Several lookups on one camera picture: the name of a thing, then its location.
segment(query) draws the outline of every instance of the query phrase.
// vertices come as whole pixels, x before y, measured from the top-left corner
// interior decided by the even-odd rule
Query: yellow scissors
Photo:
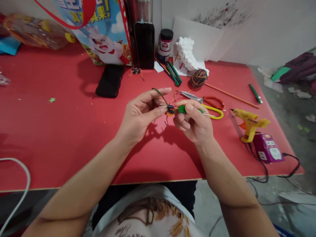
[[[208,110],[213,110],[213,111],[220,114],[219,117],[210,116],[211,119],[221,119],[222,117],[224,117],[224,113],[222,112],[222,110],[224,109],[225,105],[219,98],[214,97],[214,96],[206,96],[206,97],[200,98],[200,97],[197,97],[197,96],[195,96],[191,93],[185,92],[185,91],[181,91],[181,93],[190,99],[193,99],[193,100],[200,102],[202,104],[202,106],[207,108]],[[211,99],[219,102],[221,104],[221,107],[216,106],[212,101],[210,101]],[[212,105],[215,108],[203,104],[202,103],[203,101],[207,102],[208,104]]]

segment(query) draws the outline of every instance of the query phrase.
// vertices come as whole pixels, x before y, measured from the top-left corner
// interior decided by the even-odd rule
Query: purple box
[[[272,135],[264,133],[255,134],[253,144],[260,160],[266,163],[284,161],[284,157],[274,142]]]

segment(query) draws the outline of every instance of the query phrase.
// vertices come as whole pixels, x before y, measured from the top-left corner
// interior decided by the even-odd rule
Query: glue gun
[[[253,137],[256,133],[257,127],[264,128],[269,123],[271,123],[266,118],[265,119],[263,118],[257,121],[256,119],[258,119],[258,115],[252,114],[244,110],[240,110],[240,109],[230,109],[230,110],[233,111],[237,117],[241,118],[244,121],[244,123],[239,126],[246,130],[245,135],[242,138],[240,138],[240,140],[245,143],[250,143],[253,141]]]

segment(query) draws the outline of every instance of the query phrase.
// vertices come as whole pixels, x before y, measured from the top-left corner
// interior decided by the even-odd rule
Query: yellow bottle cap
[[[75,43],[76,42],[76,38],[70,34],[70,33],[65,33],[66,39],[68,40],[68,42],[70,43]]]

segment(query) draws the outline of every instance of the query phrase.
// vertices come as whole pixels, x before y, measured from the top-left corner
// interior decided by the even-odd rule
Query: shirt
[[[141,185],[111,207],[92,237],[160,237],[205,235],[190,212],[163,185]]]

